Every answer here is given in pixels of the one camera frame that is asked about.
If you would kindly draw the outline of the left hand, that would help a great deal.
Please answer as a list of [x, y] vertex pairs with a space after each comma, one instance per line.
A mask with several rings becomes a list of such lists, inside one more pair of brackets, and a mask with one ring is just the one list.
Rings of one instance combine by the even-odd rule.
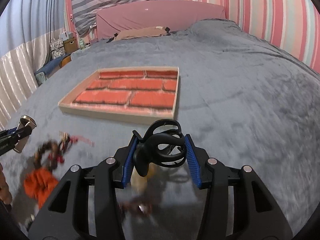
[[9, 191], [9, 187], [3, 173], [3, 166], [1, 164], [0, 164], [0, 198], [5, 205], [9, 205], [12, 202], [12, 195]]

